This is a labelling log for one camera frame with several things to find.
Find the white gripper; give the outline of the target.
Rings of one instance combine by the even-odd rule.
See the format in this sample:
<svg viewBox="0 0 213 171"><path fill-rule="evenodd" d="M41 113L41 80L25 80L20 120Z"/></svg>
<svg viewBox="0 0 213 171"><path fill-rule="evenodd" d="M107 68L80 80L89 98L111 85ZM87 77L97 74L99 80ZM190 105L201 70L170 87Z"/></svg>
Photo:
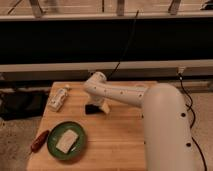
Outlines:
<svg viewBox="0 0 213 171"><path fill-rule="evenodd" d="M105 102L105 98L97 95L89 95L89 104L101 107L101 110L108 114L110 112L109 105Z"/></svg>

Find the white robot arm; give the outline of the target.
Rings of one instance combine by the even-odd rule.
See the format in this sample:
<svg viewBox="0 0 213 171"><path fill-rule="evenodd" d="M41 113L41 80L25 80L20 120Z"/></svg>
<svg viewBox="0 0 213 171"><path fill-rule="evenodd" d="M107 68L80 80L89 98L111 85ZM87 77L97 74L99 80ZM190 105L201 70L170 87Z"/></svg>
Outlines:
<svg viewBox="0 0 213 171"><path fill-rule="evenodd" d="M187 107L176 87L110 85L96 72L84 83L84 91L95 106L108 98L142 109L147 171L195 171Z"/></svg>

